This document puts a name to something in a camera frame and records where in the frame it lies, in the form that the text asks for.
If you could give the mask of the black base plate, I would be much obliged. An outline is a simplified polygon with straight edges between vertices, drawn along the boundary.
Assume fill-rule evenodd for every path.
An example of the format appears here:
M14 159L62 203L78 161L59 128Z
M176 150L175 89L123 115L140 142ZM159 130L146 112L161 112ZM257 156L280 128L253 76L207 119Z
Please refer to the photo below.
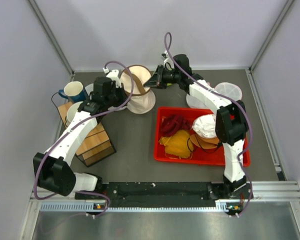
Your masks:
M253 197L249 184L230 192L224 183L212 182L109 182L97 192L109 197L112 208L213 207L216 200Z

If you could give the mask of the dark red lace bra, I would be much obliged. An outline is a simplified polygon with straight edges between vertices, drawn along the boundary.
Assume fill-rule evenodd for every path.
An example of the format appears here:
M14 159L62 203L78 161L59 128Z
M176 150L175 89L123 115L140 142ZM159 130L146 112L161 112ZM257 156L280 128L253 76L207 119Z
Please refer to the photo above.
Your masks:
M191 125L182 115L173 114L166 117L160 126L160 132L163 137L171 137L179 130L190 130Z

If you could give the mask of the white lace bra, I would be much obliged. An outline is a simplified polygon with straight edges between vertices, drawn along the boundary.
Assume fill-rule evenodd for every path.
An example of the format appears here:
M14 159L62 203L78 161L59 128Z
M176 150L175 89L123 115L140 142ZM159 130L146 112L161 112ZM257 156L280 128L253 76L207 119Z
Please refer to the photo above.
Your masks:
M192 124L192 129L202 138L216 138L216 116L206 114L196 118Z

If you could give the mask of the white mesh bag grey trim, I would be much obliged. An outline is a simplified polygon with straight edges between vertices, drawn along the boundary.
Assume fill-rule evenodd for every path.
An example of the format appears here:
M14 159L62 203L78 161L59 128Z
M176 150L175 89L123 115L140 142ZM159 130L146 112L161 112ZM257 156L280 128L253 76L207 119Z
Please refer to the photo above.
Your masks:
M89 97L91 96L91 93L93 92L93 90L94 90L94 84L93 83L85 86L85 91L86 91L86 93Z

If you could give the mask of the beige laundry bag brown zipper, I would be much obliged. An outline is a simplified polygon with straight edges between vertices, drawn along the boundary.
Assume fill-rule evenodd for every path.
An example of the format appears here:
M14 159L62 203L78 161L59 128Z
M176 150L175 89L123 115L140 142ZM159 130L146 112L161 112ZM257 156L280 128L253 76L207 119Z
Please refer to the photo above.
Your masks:
M132 96L127 103L127 109L134 114L145 114L156 103L154 92L150 87L144 87L152 74L147 67L139 64L130 65L128 69L132 74L133 84L127 70L124 70L120 76L126 95L128 96L132 92Z

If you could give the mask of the red plastic bin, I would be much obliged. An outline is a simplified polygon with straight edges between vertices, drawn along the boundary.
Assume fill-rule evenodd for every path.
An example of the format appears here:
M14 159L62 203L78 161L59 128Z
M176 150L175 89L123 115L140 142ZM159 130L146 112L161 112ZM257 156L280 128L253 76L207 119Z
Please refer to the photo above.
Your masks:
M224 166L225 156L224 148L221 146L217 150L207 150L203 151L201 148L196 147L192 155L185 158L178 158L176 156L165 153L165 147L159 143L162 133L160 127L165 118L179 114L183 116L190 124L194 120L202 115L211 114L212 111L209 109L199 109L199 108L185 108L185 107L168 107L161 106L157 110L156 119L156 130L154 137L154 154L153 157L156 161L160 162L170 162L170 163L180 163L180 164L193 164L193 165L208 165L208 166Z

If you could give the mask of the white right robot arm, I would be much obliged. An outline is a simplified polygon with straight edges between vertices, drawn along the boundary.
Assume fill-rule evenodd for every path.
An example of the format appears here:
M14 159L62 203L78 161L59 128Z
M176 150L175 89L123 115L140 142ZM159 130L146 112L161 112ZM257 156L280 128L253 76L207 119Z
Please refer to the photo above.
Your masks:
M166 89L168 84L177 84L181 90L200 100L215 114L215 133L222 142L225 159L223 192L227 197L235 198L247 186L243 154L249 123L245 105L241 100L234 101L221 95L201 75L193 73L185 54L175 55L172 61L172 69L158 65L143 86Z

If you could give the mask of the yellow lace bra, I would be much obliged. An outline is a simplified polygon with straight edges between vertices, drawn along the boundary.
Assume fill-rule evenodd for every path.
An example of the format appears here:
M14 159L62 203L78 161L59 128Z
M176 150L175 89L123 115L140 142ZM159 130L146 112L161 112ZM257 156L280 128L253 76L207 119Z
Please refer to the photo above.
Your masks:
M172 136L162 136L159 144L164 146L164 155L169 159L191 159L194 146L187 130L178 130Z

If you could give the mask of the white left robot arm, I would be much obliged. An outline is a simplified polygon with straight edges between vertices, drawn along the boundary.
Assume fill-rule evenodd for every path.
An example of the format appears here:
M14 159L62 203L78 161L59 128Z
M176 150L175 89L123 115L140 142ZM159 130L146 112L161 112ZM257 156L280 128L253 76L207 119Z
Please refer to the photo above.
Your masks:
M95 199L103 194L104 187L97 176L75 173L70 165L87 135L97 127L101 119L129 101L119 78L119 70L106 69L105 72L105 77L96 78L91 97L80 104L59 139L45 153L38 152L34 156L33 193L36 199L40 199L38 188L65 197L82 191Z

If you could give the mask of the blue mug white inside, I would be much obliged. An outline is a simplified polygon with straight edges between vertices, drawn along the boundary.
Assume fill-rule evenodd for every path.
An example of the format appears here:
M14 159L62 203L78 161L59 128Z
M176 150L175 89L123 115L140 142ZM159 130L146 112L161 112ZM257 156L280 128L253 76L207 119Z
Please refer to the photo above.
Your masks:
M80 81L69 82L63 89L60 89L58 95L71 103L83 102L89 98L84 85Z

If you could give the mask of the white bowl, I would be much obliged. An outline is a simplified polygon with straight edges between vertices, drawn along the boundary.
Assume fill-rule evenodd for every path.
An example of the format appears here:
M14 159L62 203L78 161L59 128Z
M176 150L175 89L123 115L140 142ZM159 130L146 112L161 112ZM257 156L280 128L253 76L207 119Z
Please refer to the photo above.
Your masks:
M79 106L82 104L82 101L76 102L72 104L69 109L67 110L66 116L65 116L65 126L68 127L69 124L73 121L76 112L78 111Z

